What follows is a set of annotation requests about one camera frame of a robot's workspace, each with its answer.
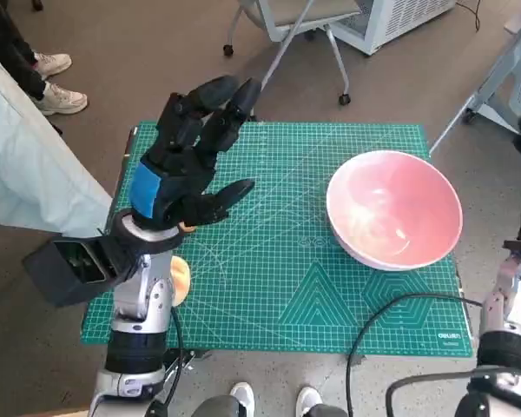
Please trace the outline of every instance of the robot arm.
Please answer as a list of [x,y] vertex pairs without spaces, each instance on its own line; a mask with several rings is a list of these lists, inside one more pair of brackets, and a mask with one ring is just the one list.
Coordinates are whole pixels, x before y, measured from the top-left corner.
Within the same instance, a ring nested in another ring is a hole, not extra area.
[[[521,153],[521,135],[514,145]],[[521,372],[521,228],[518,239],[505,242],[504,248],[511,254],[501,264],[496,285],[481,310],[477,364]],[[521,415],[521,375],[473,379],[468,390],[456,415]]]
[[58,307],[114,288],[106,362],[89,417],[166,415],[163,356],[174,299],[169,271],[172,249],[184,237],[178,225],[222,221],[253,188],[254,181],[245,179],[205,194],[218,153],[237,141],[260,92],[255,80],[238,88],[233,77],[223,76],[186,96],[172,94],[155,143],[136,168],[131,208],[115,214],[109,234],[53,239],[24,260],[36,286]]

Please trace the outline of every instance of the chair leg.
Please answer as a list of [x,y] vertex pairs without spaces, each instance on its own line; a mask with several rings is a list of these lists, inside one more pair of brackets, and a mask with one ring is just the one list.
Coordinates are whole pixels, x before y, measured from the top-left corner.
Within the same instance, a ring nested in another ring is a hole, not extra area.
[[330,29],[329,24],[324,25],[324,29],[326,31],[326,35],[328,36],[328,40],[332,45],[333,55],[338,62],[338,67],[340,67],[341,77],[344,79],[344,94],[340,96],[340,104],[345,106],[351,102],[351,98],[349,97],[349,77],[346,73],[346,67],[344,66],[344,62],[341,59],[340,49],[338,48],[338,44],[336,43],[336,39],[333,37],[332,30]]
[[260,87],[260,91],[264,90],[264,87],[267,85],[268,80],[278,67],[278,64],[280,63],[281,58],[286,53],[287,47],[292,42],[293,37],[297,34],[301,24],[303,23],[303,20],[305,19],[305,16],[307,15],[307,12],[313,5],[314,0],[308,0],[307,4],[305,5],[305,9],[301,12],[300,16],[298,17],[297,21],[293,24],[292,29],[287,33],[286,38],[284,39],[284,42],[280,46],[280,50],[278,51],[278,55],[276,55],[276,58],[272,61],[272,64],[270,64],[270,68],[268,69],[268,72],[266,75],[264,75],[264,78],[262,79],[262,85]]
[[235,12],[234,18],[232,19],[232,24],[229,27],[228,32],[228,43],[224,45],[224,56],[231,57],[234,54],[234,33],[235,28],[237,28],[237,23],[240,20],[241,13],[243,12],[243,6],[240,6],[239,9]]

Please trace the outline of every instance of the shoe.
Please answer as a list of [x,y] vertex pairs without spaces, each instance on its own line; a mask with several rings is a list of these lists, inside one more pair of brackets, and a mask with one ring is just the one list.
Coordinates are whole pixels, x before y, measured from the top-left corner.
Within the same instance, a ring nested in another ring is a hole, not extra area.
[[297,396],[295,417],[303,417],[317,404],[322,404],[322,398],[320,397],[319,392],[312,387],[304,387]]
[[46,83],[42,100],[33,99],[41,113],[51,116],[55,113],[73,115],[85,109],[88,104],[87,96],[75,91],[69,91],[56,84]]
[[71,66],[71,58],[68,54],[46,55],[35,52],[35,59],[35,70],[43,80],[60,74]]
[[246,382],[235,384],[229,393],[241,403],[247,410],[247,417],[254,415],[254,394],[253,389]]

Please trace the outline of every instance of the small orange object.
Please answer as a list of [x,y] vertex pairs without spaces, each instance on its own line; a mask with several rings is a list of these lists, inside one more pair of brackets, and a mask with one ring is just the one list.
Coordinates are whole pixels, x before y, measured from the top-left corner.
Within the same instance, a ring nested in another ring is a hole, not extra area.
[[191,270],[189,265],[179,256],[172,256],[170,273],[174,280],[174,307],[179,306],[189,294],[191,287]]
[[196,226],[186,226],[184,222],[180,223],[180,229],[185,233],[193,233],[197,230]]

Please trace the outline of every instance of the floor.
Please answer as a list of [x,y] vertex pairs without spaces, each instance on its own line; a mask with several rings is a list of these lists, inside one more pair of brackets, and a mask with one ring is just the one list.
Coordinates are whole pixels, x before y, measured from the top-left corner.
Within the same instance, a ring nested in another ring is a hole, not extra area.
[[[185,92],[224,73],[261,76],[276,48],[246,20],[235,55],[221,53],[234,0],[10,0],[19,27],[41,51],[67,51],[74,66],[57,77],[62,86],[89,94],[77,116],[54,117],[83,165],[112,192],[129,128],[158,117],[168,94]],[[466,3],[474,5],[472,0]],[[337,104],[340,77],[323,36],[292,45],[256,110],[270,121],[408,122],[425,126],[433,141],[483,80],[509,40],[503,31],[521,0],[485,0],[482,28],[460,8],[388,44],[376,55],[341,44],[352,83],[352,103]],[[517,233],[521,209],[521,158],[511,135],[485,120],[458,126],[433,156],[459,192],[465,231],[456,248],[466,293],[482,299],[505,253],[501,242]],[[82,308],[45,305],[20,265],[45,233],[0,227],[0,416],[86,407],[104,349],[82,346]],[[472,312],[474,327],[478,312]],[[215,352],[181,380],[172,415],[190,415],[208,396],[239,380],[255,390],[257,415],[293,415],[304,384],[330,404],[345,406],[345,358],[335,354]],[[363,358],[353,371],[358,415],[384,413],[384,390],[408,374],[467,369],[474,360]],[[404,389],[398,415],[453,415],[464,382]]]

